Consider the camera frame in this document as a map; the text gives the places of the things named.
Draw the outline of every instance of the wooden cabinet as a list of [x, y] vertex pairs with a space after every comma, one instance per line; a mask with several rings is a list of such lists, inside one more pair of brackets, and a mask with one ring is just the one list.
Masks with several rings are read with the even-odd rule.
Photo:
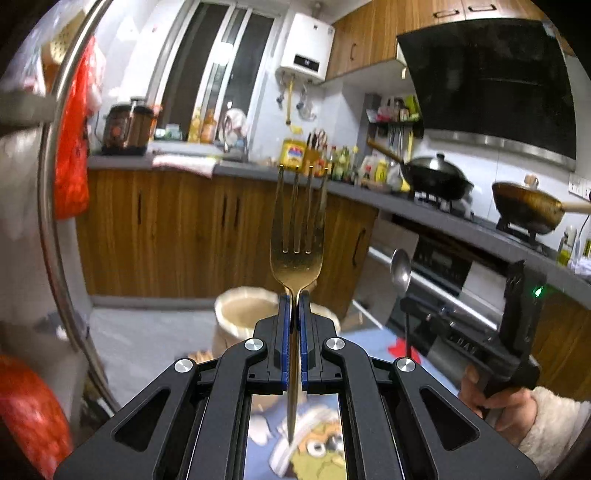
[[373, 207], [329, 195], [323, 266], [311, 299], [341, 320], [361, 276], [377, 215]]
[[370, 2], [335, 22], [327, 80], [371, 64], [374, 11]]
[[396, 36], [402, 33], [404, 0], [374, 0], [374, 34], [370, 64], [396, 58]]
[[400, 0], [398, 34], [466, 19], [461, 0]]
[[466, 19], [475, 18], [524, 18], [543, 20], [544, 13], [530, 0], [463, 0]]
[[[89, 209], [77, 218], [89, 294], [211, 299], [240, 286], [282, 292], [269, 266], [274, 182], [91, 170], [89, 186]], [[286, 206], [290, 195], [286, 189]], [[373, 207], [329, 195], [324, 266], [312, 298], [339, 317], [376, 216]]]

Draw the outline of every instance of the gray countertop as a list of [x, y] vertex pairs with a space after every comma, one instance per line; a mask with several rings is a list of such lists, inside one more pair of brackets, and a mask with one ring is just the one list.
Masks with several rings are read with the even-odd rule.
[[[151, 170], [152, 157], [105, 157], [91, 156], [88, 168], [94, 170]], [[253, 164], [221, 161], [214, 169], [214, 175], [240, 177], [245, 179], [277, 181], [277, 170]], [[287, 172], [285, 180], [293, 182], [293, 173]], [[320, 186], [320, 180], [314, 179]], [[400, 197], [372, 192], [352, 185], [330, 181], [328, 191], [357, 202], [394, 213], [414, 222], [440, 230], [441, 232], [474, 245], [507, 262], [526, 260], [528, 265], [546, 273], [549, 285], [564, 292], [585, 308], [591, 309], [591, 285], [572, 274], [568, 269], [550, 260], [505, 235], [477, 225], [448, 213], [418, 205]]]

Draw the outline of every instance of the sauce bottle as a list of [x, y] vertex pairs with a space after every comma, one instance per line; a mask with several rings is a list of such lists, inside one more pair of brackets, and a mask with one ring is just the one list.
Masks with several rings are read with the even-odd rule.
[[205, 120], [203, 121], [203, 128], [201, 130], [201, 143], [212, 144], [216, 138], [217, 122], [214, 115], [215, 111], [213, 108], [210, 108], [205, 114]]

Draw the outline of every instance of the sack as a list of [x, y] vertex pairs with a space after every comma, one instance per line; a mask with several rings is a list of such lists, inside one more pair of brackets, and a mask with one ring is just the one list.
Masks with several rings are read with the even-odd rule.
[[79, 215], [89, 204], [86, 114], [89, 62], [94, 45], [93, 38], [78, 65], [61, 124], [54, 191], [54, 211], [57, 220]]

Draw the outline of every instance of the red object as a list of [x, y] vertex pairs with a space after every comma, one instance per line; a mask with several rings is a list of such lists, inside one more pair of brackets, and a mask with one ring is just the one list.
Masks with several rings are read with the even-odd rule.
[[[391, 345], [388, 347], [388, 352], [390, 352], [390, 355], [392, 355], [394, 358], [400, 358], [401, 356], [406, 356], [406, 342], [404, 340], [402, 340], [401, 338], [396, 339], [396, 343], [394, 345]], [[421, 364], [421, 357], [418, 354], [415, 347], [412, 346], [410, 348], [410, 353], [411, 353], [411, 358], [416, 363], [418, 363], [420, 365]]]
[[78, 65], [68, 96], [57, 147], [55, 216], [58, 220], [74, 217], [88, 208], [88, 141], [85, 138], [87, 90], [90, 77], [90, 56], [95, 39], [91, 38]]
[[0, 355], [0, 417], [31, 464], [46, 480], [53, 479], [72, 452], [68, 421], [43, 380], [7, 355]]

